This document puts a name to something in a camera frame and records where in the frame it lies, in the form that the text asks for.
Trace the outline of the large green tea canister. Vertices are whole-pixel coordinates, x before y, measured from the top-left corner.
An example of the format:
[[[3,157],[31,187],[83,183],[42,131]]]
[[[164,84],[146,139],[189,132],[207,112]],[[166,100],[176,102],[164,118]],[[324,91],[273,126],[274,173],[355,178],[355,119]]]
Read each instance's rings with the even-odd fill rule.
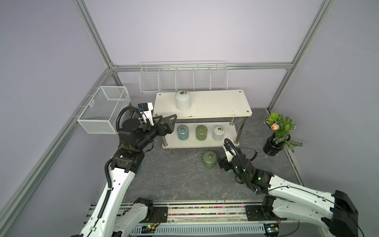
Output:
[[[203,154],[203,165],[207,169],[212,169],[217,163],[217,155],[213,151],[206,151]]]

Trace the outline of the small blue tea canister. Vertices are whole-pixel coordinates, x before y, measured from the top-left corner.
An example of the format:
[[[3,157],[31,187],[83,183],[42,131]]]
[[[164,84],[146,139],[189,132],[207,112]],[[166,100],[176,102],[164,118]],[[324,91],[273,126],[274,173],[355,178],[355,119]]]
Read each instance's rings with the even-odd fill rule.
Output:
[[[189,138],[189,128],[186,125],[180,125],[177,128],[179,140],[185,141]]]

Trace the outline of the large white tea canister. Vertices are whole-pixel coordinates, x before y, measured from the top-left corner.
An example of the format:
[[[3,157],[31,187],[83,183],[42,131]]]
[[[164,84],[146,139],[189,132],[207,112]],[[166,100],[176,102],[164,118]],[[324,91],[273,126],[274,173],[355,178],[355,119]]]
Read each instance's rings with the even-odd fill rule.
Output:
[[[191,95],[188,91],[182,90],[175,94],[176,108],[180,111],[186,111],[191,108]]]

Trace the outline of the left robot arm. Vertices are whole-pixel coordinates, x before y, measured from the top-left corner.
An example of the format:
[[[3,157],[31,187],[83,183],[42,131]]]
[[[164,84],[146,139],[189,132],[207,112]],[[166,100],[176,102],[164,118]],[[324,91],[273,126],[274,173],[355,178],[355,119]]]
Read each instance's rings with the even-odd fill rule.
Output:
[[[117,115],[117,151],[105,163],[105,187],[80,237],[127,237],[140,222],[153,219],[153,201],[138,198],[131,209],[116,220],[126,191],[145,157],[144,149],[154,144],[156,137],[172,134],[175,128],[176,114],[153,117],[152,111],[151,103],[142,103],[137,108],[127,106]]]

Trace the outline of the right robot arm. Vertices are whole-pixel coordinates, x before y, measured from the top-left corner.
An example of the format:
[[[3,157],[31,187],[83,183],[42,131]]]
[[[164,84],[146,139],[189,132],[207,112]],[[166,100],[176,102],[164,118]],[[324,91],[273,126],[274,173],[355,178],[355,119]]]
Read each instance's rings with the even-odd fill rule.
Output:
[[[228,138],[223,148],[226,156],[218,160],[220,168],[231,170],[237,183],[254,194],[264,195],[260,211],[263,218],[293,218],[322,227],[335,237],[364,236],[358,224],[359,212],[347,193],[313,190],[255,168],[252,159]]]

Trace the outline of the small white tea canister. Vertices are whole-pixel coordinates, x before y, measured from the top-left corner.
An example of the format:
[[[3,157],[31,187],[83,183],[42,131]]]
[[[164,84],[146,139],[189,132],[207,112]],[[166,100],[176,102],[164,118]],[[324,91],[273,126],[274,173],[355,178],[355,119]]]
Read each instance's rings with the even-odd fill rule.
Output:
[[[224,140],[224,136],[225,136],[225,128],[223,126],[216,125],[213,128],[213,133],[212,133],[213,139],[215,141],[222,141]]]

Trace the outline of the small green tea canister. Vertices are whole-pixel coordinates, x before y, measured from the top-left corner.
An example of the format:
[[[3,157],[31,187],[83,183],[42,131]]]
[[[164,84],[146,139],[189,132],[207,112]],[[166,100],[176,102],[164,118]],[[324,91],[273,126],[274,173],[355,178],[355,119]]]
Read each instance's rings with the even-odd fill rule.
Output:
[[[208,129],[205,125],[199,125],[195,129],[196,139],[199,141],[204,141],[207,138]]]

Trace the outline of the white two-tier shelf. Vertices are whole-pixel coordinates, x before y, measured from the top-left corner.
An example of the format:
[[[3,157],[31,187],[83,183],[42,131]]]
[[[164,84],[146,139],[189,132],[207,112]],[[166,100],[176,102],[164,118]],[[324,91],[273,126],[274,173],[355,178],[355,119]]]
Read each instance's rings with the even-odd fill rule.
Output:
[[[177,115],[175,127],[186,125],[189,138],[179,140],[177,131],[163,138],[162,147],[169,149],[182,148],[217,148],[222,147],[224,140],[215,141],[212,137],[216,125],[225,128],[225,138],[239,146],[242,129],[252,110],[242,90],[191,91],[191,108],[180,111],[176,108],[174,92],[159,92],[154,104],[154,114],[158,116]],[[195,129],[205,125],[208,129],[207,138],[199,141]]]

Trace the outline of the white mesh basket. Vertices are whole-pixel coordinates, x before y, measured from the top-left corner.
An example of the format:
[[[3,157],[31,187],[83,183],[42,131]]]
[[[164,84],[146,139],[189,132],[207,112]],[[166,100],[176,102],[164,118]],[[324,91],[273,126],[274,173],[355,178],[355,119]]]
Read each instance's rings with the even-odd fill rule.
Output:
[[[100,86],[77,122],[88,134],[116,134],[116,118],[130,101],[126,87]]]

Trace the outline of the potted plant with pink flower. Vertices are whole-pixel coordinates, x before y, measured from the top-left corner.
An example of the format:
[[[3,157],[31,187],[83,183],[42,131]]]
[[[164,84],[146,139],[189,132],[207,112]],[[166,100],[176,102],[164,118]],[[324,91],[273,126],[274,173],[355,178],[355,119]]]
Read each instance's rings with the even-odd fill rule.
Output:
[[[273,132],[263,146],[263,151],[268,156],[276,156],[285,147],[293,153],[295,147],[303,147],[302,142],[291,139],[292,131],[296,129],[296,123],[290,117],[271,113],[264,120],[264,124]]]

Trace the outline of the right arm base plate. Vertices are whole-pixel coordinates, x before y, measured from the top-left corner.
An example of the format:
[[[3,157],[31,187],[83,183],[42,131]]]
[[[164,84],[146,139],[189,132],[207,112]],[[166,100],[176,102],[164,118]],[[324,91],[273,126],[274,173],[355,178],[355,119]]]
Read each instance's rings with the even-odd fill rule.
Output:
[[[287,218],[280,218],[272,211],[261,210],[260,205],[246,205],[246,217],[248,221],[286,221]]]

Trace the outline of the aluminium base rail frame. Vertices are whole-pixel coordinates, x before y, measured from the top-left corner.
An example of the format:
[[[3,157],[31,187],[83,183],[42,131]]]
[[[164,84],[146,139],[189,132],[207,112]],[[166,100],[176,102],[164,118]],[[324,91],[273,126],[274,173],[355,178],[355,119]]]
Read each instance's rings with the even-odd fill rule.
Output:
[[[136,200],[131,208],[119,219],[116,215],[120,206],[107,206],[102,211],[97,206],[92,213],[87,224],[80,231],[81,237],[110,237],[113,233],[120,232],[126,236],[144,220],[148,215],[148,210],[154,208],[154,203],[149,199]],[[331,226],[334,203],[326,198],[310,198],[309,203],[300,201],[281,200],[272,196],[266,196],[262,202],[261,210],[272,211],[280,218],[294,219],[300,222],[307,222],[318,225],[324,229]],[[195,206],[174,206],[168,208],[168,218],[170,216],[178,218],[219,218],[224,216],[246,214],[245,207],[240,204],[222,204],[220,206],[195,205]]]

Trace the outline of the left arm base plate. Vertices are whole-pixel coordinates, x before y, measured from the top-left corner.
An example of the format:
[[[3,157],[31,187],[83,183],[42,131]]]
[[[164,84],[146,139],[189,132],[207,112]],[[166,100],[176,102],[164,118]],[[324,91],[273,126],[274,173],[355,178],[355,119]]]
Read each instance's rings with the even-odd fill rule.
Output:
[[[148,210],[147,217],[140,223],[166,223],[168,218],[168,207],[158,206]]]

